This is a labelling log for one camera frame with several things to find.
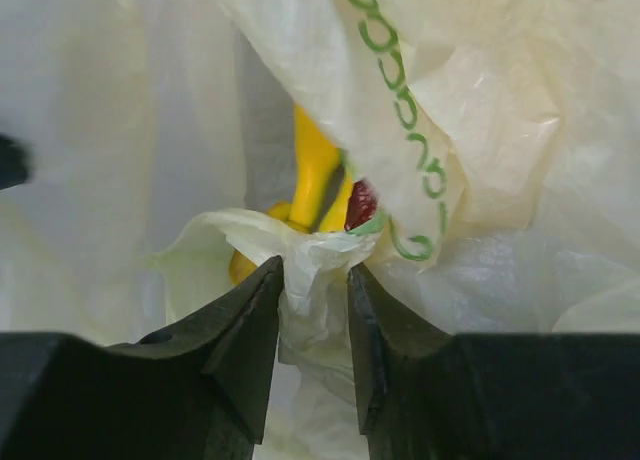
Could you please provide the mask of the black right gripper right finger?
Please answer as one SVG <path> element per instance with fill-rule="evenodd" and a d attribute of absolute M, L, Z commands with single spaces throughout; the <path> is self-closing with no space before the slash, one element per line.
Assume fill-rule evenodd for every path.
<path fill-rule="evenodd" d="M 357 417 L 373 459 L 635 459 L 632 334 L 448 335 L 348 275 Z"/>

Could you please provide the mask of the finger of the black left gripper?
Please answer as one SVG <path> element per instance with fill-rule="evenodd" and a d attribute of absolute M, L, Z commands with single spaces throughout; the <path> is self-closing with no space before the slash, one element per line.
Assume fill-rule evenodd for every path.
<path fill-rule="evenodd" d="M 27 184 L 33 178 L 34 162 L 31 146 L 6 133 L 0 134 L 0 189 Z"/>

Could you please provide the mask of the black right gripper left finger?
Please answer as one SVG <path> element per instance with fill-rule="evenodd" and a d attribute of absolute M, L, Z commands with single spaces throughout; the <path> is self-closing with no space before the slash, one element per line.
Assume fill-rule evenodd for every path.
<path fill-rule="evenodd" d="M 139 342 L 1 337 L 5 459 L 248 459 L 264 437 L 284 272 L 237 287 Z"/>

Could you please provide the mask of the green printed plastic bag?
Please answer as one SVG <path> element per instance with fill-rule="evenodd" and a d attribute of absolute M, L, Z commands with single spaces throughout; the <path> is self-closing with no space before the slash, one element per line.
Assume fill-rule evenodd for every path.
<path fill-rule="evenodd" d="M 285 270 L 294 107 L 337 268 Z M 1 328 L 109 345 L 284 260 L 260 459 L 363 459 L 346 271 L 451 333 L 639 332 L 639 0 L 1 0 Z"/>

